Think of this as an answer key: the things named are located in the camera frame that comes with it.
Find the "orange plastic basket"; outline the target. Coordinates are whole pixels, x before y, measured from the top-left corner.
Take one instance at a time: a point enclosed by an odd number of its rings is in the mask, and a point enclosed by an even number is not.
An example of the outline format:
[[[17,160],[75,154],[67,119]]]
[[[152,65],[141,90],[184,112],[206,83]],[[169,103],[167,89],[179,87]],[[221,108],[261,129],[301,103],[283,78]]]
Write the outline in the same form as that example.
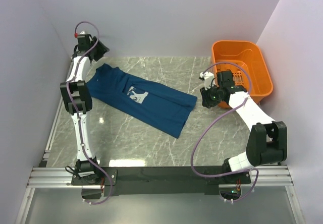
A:
[[[231,70],[237,85],[251,89],[251,98],[259,104],[273,91],[273,83],[260,48],[250,41],[221,40],[212,46],[211,71]]]

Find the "blue t shirt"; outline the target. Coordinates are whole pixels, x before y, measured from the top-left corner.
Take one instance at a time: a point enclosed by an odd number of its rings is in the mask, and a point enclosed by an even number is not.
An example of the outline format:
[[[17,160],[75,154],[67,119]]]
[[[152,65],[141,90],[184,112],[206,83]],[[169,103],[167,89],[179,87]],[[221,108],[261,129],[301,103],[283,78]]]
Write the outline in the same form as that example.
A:
[[[87,82],[91,97],[179,138],[197,97],[104,64]]]

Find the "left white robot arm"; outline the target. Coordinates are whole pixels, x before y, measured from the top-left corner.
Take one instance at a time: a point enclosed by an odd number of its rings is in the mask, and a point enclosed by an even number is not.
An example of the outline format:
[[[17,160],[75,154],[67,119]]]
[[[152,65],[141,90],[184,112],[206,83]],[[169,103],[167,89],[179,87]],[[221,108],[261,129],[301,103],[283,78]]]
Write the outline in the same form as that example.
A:
[[[77,160],[74,167],[66,166],[72,174],[72,182],[85,185],[103,184],[105,174],[98,168],[99,162],[90,147],[88,120],[93,103],[85,78],[92,61],[108,52],[97,37],[82,31],[75,33],[78,43],[72,55],[72,69],[60,91],[66,112],[73,121],[77,144]]]

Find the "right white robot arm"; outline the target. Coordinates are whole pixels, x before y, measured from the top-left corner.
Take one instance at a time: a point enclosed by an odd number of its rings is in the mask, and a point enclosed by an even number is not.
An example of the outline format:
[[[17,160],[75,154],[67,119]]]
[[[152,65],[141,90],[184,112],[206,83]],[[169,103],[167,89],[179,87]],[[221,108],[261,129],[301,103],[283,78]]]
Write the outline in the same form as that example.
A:
[[[223,164],[221,178],[233,183],[239,174],[254,167],[283,162],[287,158],[287,126],[269,117],[251,98],[247,89],[237,85],[230,70],[216,74],[200,73],[204,87],[200,92],[202,105],[207,108],[225,102],[236,111],[247,125],[250,134],[246,149],[237,156],[228,158]]]

